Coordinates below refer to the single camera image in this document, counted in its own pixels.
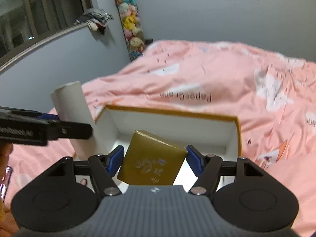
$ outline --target white cylinder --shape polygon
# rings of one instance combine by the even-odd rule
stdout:
[[[57,87],[51,93],[51,99],[60,120],[88,123],[93,128],[93,134],[88,140],[70,139],[80,160],[87,160],[96,154],[108,154],[89,111],[79,81]]]

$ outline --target cardboard box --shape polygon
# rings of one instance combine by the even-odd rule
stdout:
[[[241,131],[234,116],[108,105],[96,124],[108,151],[122,145],[126,152],[134,132],[145,130],[184,147],[193,145],[202,154],[215,154],[226,161],[236,161],[241,156]],[[219,188],[233,179],[222,177]],[[189,191],[196,180],[184,160],[174,185],[183,185]],[[126,191],[126,183],[116,177],[114,181],[122,192]]]

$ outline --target person's hand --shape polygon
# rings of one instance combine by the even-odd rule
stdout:
[[[13,151],[13,144],[0,142],[0,181],[6,174],[9,155]],[[10,213],[9,208],[4,208],[4,220],[0,221],[0,237],[10,237],[17,233],[19,228]]]
[[[9,155],[13,151],[13,144],[0,142],[0,180],[5,176]]]

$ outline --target bed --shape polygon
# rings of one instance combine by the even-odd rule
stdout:
[[[242,43],[158,41],[117,74],[85,83],[83,90],[94,117],[105,104],[237,115],[243,156],[296,195],[300,211],[293,229],[306,237],[316,231],[315,63]],[[69,140],[15,145],[6,205],[69,155]]]

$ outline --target plush toy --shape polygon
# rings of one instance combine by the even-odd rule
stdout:
[[[126,29],[131,31],[136,27],[135,23],[136,23],[135,15],[131,15],[131,16],[128,16],[124,19],[123,26]]]
[[[124,35],[127,38],[127,40],[129,40],[129,39],[131,39],[133,37],[132,31],[130,31],[130,30],[126,29],[126,28],[123,28],[123,30],[124,30]]]
[[[123,2],[129,3],[131,5],[136,5],[136,0],[123,0]]]
[[[132,15],[132,10],[130,7],[131,6],[125,2],[123,2],[119,5],[118,11],[119,11],[121,18],[126,18],[126,17]]]
[[[138,15],[136,6],[130,5],[130,11],[131,11],[131,14]]]
[[[143,32],[142,28],[136,27],[132,29],[132,33],[134,36],[137,36],[139,33]]]
[[[133,37],[131,40],[130,40],[130,45],[131,45],[131,48],[134,49],[134,50],[137,50],[138,52],[142,52],[144,50],[144,42],[138,38],[138,37]]]

